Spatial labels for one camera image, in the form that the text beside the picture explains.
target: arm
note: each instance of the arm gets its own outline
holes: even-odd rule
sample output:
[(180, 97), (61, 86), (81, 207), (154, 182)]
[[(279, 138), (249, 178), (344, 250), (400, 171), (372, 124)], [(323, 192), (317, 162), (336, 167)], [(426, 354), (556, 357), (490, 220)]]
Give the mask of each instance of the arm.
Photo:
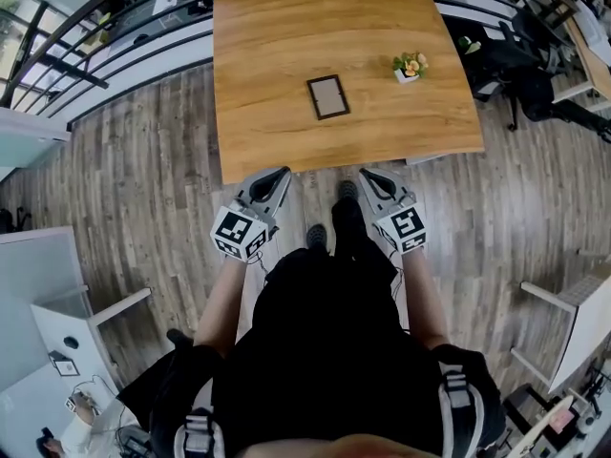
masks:
[(85, 458), (88, 456), (89, 444), (92, 439), (94, 410), (80, 393), (75, 393), (72, 399), (76, 407), (74, 410), (76, 415), (61, 436), (62, 456)]
[(227, 257), (203, 309), (195, 345), (212, 346), (226, 357), (236, 342), (246, 263)]
[(406, 253), (402, 259), (411, 334), (428, 349), (448, 344), (443, 306), (422, 248)]

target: sneaker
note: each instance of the sneaker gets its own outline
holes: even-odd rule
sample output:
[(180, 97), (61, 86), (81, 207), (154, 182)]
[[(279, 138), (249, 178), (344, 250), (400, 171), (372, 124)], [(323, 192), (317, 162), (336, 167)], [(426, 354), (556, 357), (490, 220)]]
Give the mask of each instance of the sneaker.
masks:
[(169, 329), (168, 332), (165, 333), (165, 336), (171, 343), (174, 343), (174, 347), (176, 349), (193, 346), (193, 339), (189, 338), (186, 334), (178, 329)]
[(337, 199), (341, 200), (342, 198), (352, 198), (354, 200), (359, 199), (359, 189), (354, 181), (345, 179), (338, 183)]
[(305, 245), (307, 249), (322, 246), (325, 251), (327, 250), (327, 229), (323, 224), (315, 224), (307, 230)]

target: black shirt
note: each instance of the black shirt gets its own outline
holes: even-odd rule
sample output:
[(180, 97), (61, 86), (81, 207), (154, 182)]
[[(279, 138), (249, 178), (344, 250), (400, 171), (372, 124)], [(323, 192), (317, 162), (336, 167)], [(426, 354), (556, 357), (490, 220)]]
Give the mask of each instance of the black shirt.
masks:
[(223, 360), (196, 346), (175, 352), (151, 414), (156, 453), (213, 377), (214, 417), (225, 453), (281, 439), (383, 436), (441, 455), (438, 361), (465, 365), (484, 399), (480, 445), (504, 428), (483, 356), (451, 345), (430, 351), (400, 326), (392, 273), (367, 273), (327, 254), (298, 250), (268, 275), (252, 329)]

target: cable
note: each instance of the cable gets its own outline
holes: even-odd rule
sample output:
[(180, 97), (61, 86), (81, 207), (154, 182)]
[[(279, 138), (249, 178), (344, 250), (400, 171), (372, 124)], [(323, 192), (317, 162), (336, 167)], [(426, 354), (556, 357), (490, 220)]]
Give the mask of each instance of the cable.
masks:
[(123, 409), (121, 410), (121, 413), (118, 416), (118, 428), (115, 431), (115, 441), (118, 445), (119, 451), (121, 452), (121, 456), (125, 454), (125, 447), (123, 446), (123, 443), (121, 443), (121, 440), (118, 439), (118, 433), (123, 429), (123, 427), (121, 426), (121, 419), (123, 419), (123, 412), (125, 412), (126, 408), (126, 406), (123, 406)]
[(267, 275), (269, 275), (269, 272), (267, 271), (267, 269), (265, 268), (265, 265), (263, 264), (263, 253), (261, 251), (257, 251), (257, 253), (255, 253), (255, 257), (252, 258), (252, 261), (249, 260), (248, 264), (259, 264), (261, 269), (263, 270), (263, 272), (265, 273), (265, 277), (267, 278)]
[(76, 389), (77, 389), (77, 388), (79, 388), (81, 385), (85, 385), (85, 384), (94, 384), (94, 385), (96, 385), (95, 380), (94, 380), (94, 377), (97, 377), (98, 379), (100, 379), (100, 380), (102, 381), (102, 383), (104, 384), (104, 386), (105, 386), (106, 388), (108, 388), (108, 391), (111, 393), (111, 395), (112, 395), (113, 397), (116, 397), (116, 394), (115, 394), (115, 393), (114, 393), (114, 392), (111, 390), (111, 388), (110, 388), (110, 387), (108, 386), (108, 384), (107, 384), (107, 383), (104, 381), (104, 379), (103, 379), (102, 377), (100, 377), (99, 375), (97, 375), (97, 374), (92, 375), (92, 379), (91, 379), (91, 380), (86, 380), (86, 381), (84, 381), (84, 382), (81, 382), (80, 384), (76, 384), (76, 385), (74, 386), (73, 391), (72, 391), (72, 393), (70, 394), (70, 396), (72, 397), (72, 396), (74, 395), (74, 393), (76, 392)]

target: backpack strap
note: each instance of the backpack strap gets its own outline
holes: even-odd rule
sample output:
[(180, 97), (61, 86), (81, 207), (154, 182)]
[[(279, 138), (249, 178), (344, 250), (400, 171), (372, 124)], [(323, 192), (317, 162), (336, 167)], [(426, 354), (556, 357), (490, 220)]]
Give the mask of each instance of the backpack strap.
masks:
[(484, 401), (467, 381), (462, 364), (439, 362), (439, 405), (443, 422), (442, 458), (471, 458), (484, 427)]
[(174, 437), (175, 458), (225, 458), (221, 427), (200, 407), (186, 416)]

